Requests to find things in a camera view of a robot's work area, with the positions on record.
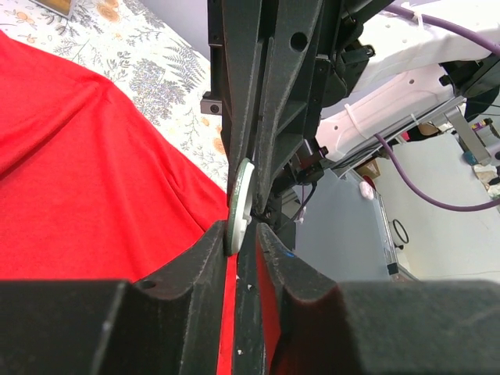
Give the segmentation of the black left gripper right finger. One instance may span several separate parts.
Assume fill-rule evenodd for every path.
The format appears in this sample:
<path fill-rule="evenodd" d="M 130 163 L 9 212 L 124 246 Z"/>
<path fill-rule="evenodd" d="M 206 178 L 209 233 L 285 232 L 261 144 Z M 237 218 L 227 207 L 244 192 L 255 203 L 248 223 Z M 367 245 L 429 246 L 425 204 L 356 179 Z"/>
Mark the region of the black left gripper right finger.
<path fill-rule="evenodd" d="M 499 286 L 337 283 L 256 229 L 270 374 L 496 374 Z"/>

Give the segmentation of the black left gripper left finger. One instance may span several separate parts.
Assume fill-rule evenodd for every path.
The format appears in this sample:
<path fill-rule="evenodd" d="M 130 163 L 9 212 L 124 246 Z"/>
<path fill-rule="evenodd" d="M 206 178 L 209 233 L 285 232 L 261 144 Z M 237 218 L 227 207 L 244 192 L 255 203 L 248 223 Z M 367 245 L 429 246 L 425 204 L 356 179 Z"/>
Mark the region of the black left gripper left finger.
<path fill-rule="evenodd" d="M 224 222 L 146 278 L 4 281 L 4 374 L 214 374 Z"/>

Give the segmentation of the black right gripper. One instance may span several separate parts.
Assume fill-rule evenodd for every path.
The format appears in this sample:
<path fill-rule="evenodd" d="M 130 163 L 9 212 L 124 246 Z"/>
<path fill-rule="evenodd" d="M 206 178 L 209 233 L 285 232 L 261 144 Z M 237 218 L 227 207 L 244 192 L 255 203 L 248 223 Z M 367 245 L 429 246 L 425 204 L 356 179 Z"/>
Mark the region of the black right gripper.
<path fill-rule="evenodd" d="M 283 194 L 323 176 L 320 115 L 352 93 L 374 56 L 359 40 L 374 14 L 372 1 L 279 1 L 273 26 L 272 1 L 208 2 L 206 111 L 222 118 L 229 184 L 255 148 L 251 214 L 274 230 L 288 224 Z"/>

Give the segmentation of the silver grey brooch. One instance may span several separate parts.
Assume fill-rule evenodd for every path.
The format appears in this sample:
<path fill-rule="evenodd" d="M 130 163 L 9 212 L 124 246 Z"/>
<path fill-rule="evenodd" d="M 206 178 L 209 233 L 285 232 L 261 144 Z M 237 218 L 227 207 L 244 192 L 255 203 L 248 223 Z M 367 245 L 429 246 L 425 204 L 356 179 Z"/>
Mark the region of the silver grey brooch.
<path fill-rule="evenodd" d="M 251 210 L 255 166 L 248 159 L 241 161 L 237 169 L 234 189 L 230 194 L 229 216 L 225 240 L 227 256 L 236 255 L 241 250 L 247 227 L 252 221 Z"/>

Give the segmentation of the red tank top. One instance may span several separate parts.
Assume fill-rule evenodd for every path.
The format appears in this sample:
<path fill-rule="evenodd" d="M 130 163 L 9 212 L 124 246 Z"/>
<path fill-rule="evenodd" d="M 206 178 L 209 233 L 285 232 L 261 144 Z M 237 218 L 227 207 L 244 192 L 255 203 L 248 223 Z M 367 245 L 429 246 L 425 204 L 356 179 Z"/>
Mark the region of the red tank top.
<path fill-rule="evenodd" d="M 229 194 L 109 79 L 1 37 L 1 284 L 136 283 L 224 222 L 217 370 L 267 374 L 255 217 L 227 256 Z"/>

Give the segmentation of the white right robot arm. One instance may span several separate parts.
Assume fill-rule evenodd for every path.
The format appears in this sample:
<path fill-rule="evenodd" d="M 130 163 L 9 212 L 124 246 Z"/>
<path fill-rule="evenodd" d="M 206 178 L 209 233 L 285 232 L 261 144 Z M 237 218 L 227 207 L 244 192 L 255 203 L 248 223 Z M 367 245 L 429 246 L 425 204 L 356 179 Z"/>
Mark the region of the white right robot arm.
<path fill-rule="evenodd" d="M 227 234 L 407 116 L 499 82 L 499 4 L 211 1 L 211 88 L 229 162 Z"/>

